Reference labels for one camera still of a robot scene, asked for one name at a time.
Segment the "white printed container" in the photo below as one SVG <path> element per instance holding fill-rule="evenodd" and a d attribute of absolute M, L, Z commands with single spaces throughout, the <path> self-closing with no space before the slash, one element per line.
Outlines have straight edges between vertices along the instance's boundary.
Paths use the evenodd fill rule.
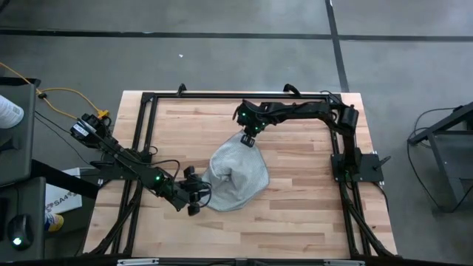
<path fill-rule="evenodd" d="M 0 129 L 18 125 L 24 117 L 24 110 L 3 95 L 0 95 Z"/>

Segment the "silver frame bracket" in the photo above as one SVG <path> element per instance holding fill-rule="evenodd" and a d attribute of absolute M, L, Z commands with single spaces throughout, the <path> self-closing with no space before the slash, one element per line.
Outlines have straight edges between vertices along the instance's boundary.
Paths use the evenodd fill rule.
<path fill-rule="evenodd" d="M 324 266 L 366 266 L 365 262 L 357 260 L 331 259 L 324 260 Z"/>
<path fill-rule="evenodd" d="M 134 258 L 120 259 L 116 266 L 158 266 L 160 260 L 158 258 Z"/>

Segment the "white cardboard box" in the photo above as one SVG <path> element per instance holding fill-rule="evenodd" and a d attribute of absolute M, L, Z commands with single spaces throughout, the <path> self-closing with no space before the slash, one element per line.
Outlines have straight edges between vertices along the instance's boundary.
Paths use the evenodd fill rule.
<path fill-rule="evenodd" d="M 54 185 L 46 184 L 45 212 L 62 214 L 82 207 L 82 196 Z"/>

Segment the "black aluminium table frame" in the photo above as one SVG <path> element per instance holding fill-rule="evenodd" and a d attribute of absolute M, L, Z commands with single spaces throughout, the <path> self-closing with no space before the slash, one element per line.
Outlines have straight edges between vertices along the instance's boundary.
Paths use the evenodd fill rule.
<path fill-rule="evenodd" d="M 296 101 L 283 92 L 164 92 L 152 125 L 154 160 L 177 175 L 188 166 L 204 172 L 211 155 L 238 132 L 232 116 L 243 99 Z M 340 135 L 320 120 L 289 120 L 269 126 L 256 145 L 270 174 L 265 191 L 237 211 L 204 208 L 195 216 L 144 192 L 131 255 L 158 258 L 159 265 L 323 265 L 348 258 L 350 243 L 361 248 L 361 230 L 344 216 L 331 169 L 331 155 L 342 148 Z"/>

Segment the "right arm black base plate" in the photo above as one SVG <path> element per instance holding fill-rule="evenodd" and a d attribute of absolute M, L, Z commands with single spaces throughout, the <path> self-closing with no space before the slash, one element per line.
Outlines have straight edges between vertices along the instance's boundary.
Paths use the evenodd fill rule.
<path fill-rule="evenodd" d="M 339 183 L 383 182 L 382 166 L 391 157 L 381 159 L 377 154 L 356 154 L 348 158 L 345 154 L 333 154 L 330 158 L 333 178 Z"/>

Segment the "dark grey desk panel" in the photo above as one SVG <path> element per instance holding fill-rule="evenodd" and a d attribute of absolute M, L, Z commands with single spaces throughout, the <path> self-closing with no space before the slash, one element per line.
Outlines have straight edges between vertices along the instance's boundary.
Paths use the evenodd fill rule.
<path fill-rule="evenodd" d="M 36 86 L 18 78 L 0 78 L 0 95 L 24 110 L 21 122 L 0 129 L 0 186 L 17 183 L 30 176 Z"/>
<path fill-rule="evenodd" d="M 0 263 L 44 258 L 45 179 L 37 177 L 0 187 Z M 29 218 L 27 232 L 31 245 L 15 249 L 9 239 L 8 224 L 17 215 Z"/>

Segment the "black computer mouse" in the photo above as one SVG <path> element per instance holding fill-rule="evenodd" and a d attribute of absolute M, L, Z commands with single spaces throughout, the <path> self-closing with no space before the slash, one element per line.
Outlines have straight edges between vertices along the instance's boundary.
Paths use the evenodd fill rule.
<path fill-rule="evenodd" d="M 32 245 L 34 234 L 29 214 L 16 215 L 8 222 L 7 238 L 16 250 L 26 250 Z"/>

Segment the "grey waffle microfiber towel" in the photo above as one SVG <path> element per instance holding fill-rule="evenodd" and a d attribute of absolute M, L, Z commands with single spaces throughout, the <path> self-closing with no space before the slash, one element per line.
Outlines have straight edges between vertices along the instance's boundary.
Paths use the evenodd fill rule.
<path fill-rule="evenodd" d="M 219 212 L 244 208 L 270 184 L 268 167 L 257 146 L 241 143 L 240 131 L 211 156 L 202 180 L 211 184 L 211 196 L 201 202 Z"/>

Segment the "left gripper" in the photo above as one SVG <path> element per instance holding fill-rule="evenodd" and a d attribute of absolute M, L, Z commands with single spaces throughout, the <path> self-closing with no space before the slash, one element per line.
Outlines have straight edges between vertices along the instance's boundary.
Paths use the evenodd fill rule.
<path fill-rule="evenodd" d="M 184 180 L 178 182 L 179 187 L 188 193 L 188 215 L 194 216 L 200 212 L 199 201 L 202 197 L 207 195 L 207 183 L 200 178 L 195 177 L 195 168 L 189 166 L 183 170 Z"/>

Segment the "person's yellow white shoe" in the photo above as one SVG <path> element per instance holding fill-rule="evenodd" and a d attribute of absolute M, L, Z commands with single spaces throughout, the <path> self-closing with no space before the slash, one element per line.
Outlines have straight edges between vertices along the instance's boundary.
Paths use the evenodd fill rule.
<path fill-rule="evenodd" d="M 64 225 L 64 218 L 60 214 L 44 214 L 44 230 L 47 232 L 57 232 Z"/>

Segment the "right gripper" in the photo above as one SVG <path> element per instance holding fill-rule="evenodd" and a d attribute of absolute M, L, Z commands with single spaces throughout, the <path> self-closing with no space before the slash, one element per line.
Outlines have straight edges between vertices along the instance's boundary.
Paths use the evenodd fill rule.
<path fill-rule="evenodd" d="M 260 108 L 248 100 L 243 99 L 242 103 L 235 109 L 233 120 L 244 127 L 241 143 L 253 147 L 255 140 L 249 136 L 257 136 L 267 126 L 267 121 L 263 117 Z"/>

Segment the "black slanted bar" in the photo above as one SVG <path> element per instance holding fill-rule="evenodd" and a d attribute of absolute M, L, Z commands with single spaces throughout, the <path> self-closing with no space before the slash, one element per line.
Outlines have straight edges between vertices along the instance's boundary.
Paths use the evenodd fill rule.
<path fill-rule="evenodd" d="M 98 195 L 99 187 L 95 184 L 66 174 L 37 160 L 31 162 L 31 177 L 44 177 L 46 182 L 59 188 L 66 189 L 72 193 L 95 199 Z"/>

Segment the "black metal stand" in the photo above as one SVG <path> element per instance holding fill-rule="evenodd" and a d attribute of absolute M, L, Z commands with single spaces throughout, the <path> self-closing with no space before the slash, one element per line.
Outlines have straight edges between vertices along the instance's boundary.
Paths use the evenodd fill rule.
<path fill-rule="evenodd" d="M 415 127 L 406 147 L 428 142 L 440 174 L 446 178 L 455 203 L 444 207 L 433 203 L 441 213 L 451 214 L 470 205 L 473 197 L 473 101 L 448 108 L 450 114 L 428 127 Z"/>

